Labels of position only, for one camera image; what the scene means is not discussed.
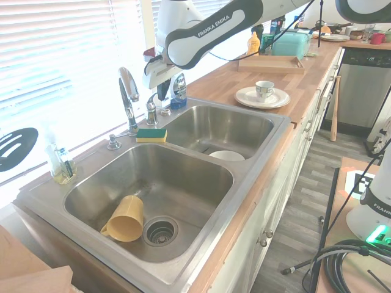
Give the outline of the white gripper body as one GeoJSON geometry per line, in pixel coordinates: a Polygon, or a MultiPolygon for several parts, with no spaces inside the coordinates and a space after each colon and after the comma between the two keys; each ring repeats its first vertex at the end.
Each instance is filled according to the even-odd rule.
{"type": "Polygon", "coordinates": [[[153,89],[176,74],[180,73],[180,68],[164,62],[162,55],[152,57],[144,67],[142,82],[148,89],[153,89]]]}

